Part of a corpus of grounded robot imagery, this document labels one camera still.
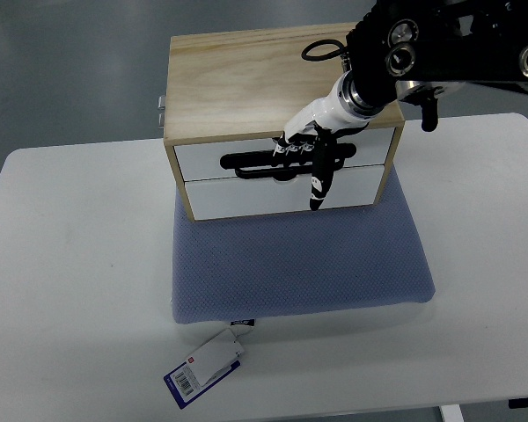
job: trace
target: label tag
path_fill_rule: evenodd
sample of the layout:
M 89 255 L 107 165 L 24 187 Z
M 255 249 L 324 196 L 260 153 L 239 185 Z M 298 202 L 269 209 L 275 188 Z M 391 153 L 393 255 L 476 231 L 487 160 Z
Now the label tag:
M 248 325 L 249 327 L 254 327 L 253 319 L 239 319 L 238 321 L 232 321 L 231 325 Z
M 228 367 L 245 351 L 230 329 L 217 334 L 214 338 L 186 358 L 192 373 L 200 385 L 224 367 Z
M 165 382 L 181 409 L 240 366 L 245 351 L 230 329 L 217 334 L 165 376 Z
M 197 397 L 201 396 L 208 389 L 223 380 L 225 376 L 240 367 L 240 362 L 235 360 L 229 367 L 224 367 L 218 371 L 214 378 L 209 380 L 204 386 L 195 379 L 192 370 L 186 362 L 174 369 L 170 374 L 165 376 L 165 382 L 172 393 L 178 407 L 184 409 L 192 403 Z

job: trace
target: barcode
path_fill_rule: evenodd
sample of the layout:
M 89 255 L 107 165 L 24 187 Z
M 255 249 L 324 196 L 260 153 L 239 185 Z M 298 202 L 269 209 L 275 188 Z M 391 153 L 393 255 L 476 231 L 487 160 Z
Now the barcode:
M 176 381 L 176 385 L 178 385 L 178 388 L 180 389 L 184 397 L 187 397 L 194 392 L 190 381 L 187 379 L 186 375 L 183 372 L 180 372 L 179 374 L 175 375 L 174 381 Z

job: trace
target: white table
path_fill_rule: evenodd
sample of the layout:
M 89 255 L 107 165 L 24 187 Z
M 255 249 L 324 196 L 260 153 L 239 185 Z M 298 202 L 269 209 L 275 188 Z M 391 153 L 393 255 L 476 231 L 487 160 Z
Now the white table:
M 160 140 L 24 149 L 0 176 L 0 421 L 225 421 L 528 397 L 528 121 L 408 122 L 395 165 L 427 304 L 269 318 L 184 411 L 163 376 L 223 323 L 171 317 Z

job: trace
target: robotic arm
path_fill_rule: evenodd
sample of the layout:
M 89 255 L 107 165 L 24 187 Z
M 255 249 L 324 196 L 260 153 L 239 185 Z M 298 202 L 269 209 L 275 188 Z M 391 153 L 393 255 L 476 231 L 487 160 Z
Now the robotic arm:
M 332 184 L 337 140 L 366 128 L 394 100 L 420 106 L 430 132 L 438 99 L 465 82 L 528 94 L 528 0 L 378 0 L 346 40 L 346 47 L 322 40 L 304 50 L 305 60 L 340 56 L 344 73 L 276 140 L 276 165 L 312 151 L 312 210 Z M 309 55 L 327 43 L 338 50 Z

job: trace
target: gray floor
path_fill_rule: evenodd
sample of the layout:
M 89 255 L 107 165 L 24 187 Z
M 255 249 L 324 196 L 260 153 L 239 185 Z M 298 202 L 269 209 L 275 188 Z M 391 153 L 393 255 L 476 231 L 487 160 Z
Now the gray floor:
M 15 149 L 160 137 L 173 35 L 357 21 L 374 0 L 0 0 L 0 169 Z M 469 86 L 441 115 L 515 112 L 528 98 Z M 418 110 L 404 107 L 408 119 Z M 506 402 L 462 406 L 468 422 L 528 421 Z M 439 421 L 436 409 L 322 419 Z

